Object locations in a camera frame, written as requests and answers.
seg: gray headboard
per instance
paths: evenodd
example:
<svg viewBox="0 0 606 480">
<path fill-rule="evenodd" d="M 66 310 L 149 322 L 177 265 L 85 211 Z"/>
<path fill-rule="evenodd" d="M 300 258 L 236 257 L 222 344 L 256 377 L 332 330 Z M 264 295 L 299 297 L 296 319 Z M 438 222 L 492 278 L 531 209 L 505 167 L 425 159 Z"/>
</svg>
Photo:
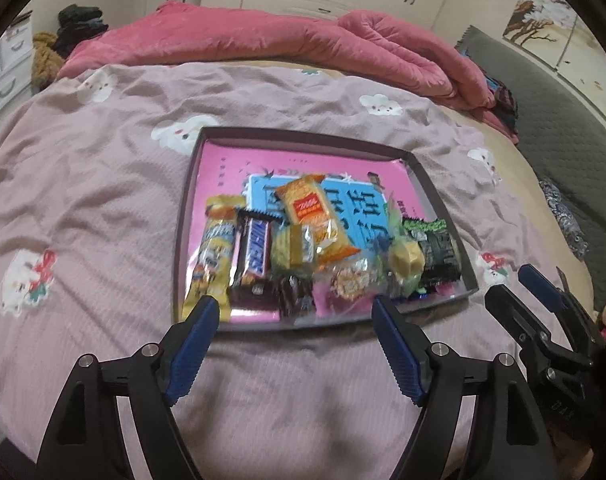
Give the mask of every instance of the gray headboard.
<svg viewBox="0 0 606 480">
<path fill-rule="evenodd" d="M 595 308 L 606 301 L 606 128 L 555 76 L 475 27 L 459 52 L 503 81 L 518 101 L 518 148 L 539 178 L 549 178 L 567 198 L 590 245 L 585 259 Z"/>
</svg>

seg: pink comforter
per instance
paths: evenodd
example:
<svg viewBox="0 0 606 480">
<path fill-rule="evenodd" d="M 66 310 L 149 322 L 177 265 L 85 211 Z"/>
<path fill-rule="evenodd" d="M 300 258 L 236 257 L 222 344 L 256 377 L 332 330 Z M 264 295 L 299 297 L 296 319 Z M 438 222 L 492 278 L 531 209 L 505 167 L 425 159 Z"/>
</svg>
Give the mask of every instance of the pink comforter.
<svg viewBox="0 0 606 480">
<path fill-rule="evenodd" d="M 494 97 L 470 59 L 431 32 L 367 10 L 354 10 L 333 21 L 167 2 L 131 25 L 79 44 L 58 78 L 74 78 L 106 64 L 270 58 L 316 64 L 398 86 L 438 104 L 470 110 L 512 138 L 488 111 Z"/>
</svg>

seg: tree painting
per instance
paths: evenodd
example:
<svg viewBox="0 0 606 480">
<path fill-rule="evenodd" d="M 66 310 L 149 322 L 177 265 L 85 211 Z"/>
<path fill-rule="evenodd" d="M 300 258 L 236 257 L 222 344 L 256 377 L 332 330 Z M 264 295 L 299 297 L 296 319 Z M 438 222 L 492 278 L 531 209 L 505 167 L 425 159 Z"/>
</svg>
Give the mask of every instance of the tree painting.
<svg viewBox="0 0 606 480">
<path fill-rule="evenodd" d="M 576 12 L 565 0 L 518 0 L 503 36 L 520 46 L 530 40 L 558 41 L 553 30 L 574 26 Z"/>
</svg>

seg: metal bolt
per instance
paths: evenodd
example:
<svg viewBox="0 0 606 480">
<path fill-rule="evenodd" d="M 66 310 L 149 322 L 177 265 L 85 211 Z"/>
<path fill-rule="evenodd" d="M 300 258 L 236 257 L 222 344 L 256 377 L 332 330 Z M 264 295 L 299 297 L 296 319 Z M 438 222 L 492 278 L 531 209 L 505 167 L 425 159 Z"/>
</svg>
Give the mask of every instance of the metal bolt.
<svg viewBox="0 0 606 480">
<path fill-rule="evenodd" d="M 434 343 L 432 345 L 432 352 L 443 357 L 443 355 L 447 355 L 449 353 L 449 347 L 445 343 Z"/>
<path fill-rule="evenodd" d="M 141 348 L 141 354 L 145 357 L 153 357 L 158 354 L 158 345 L 156 343 L 148 343 Z"/>
<path fill-rule="evenodd" d="M 85 354 L 85 355 L 81 356 L 80 359 L 78 359 L 78 365 L 81 368 L 87 368 L 93 362 L 94 362 L 94 357 L 92 357 L 89 354 Z"/>
<path fill-rule="evenodd" d="M 509 354 L 499 354 L 499 363 L 503 366 L 512 366 L 514 358 Z"/>
</svg>

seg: orange snack package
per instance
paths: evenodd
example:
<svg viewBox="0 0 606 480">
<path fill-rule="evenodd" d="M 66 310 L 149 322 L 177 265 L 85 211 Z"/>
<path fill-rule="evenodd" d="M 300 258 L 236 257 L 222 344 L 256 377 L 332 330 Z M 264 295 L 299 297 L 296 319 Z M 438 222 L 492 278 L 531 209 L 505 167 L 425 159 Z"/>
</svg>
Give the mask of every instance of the orange snack package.
<svg viewBox="0 0 606 480">
<path fill-rule="evenodd" d="M 318 263 L 336 262 L 357 254 L 320 183 L 322 174 L 302 176 L 276 188 L 290 223 L 310 226 Z"/>
</svg>

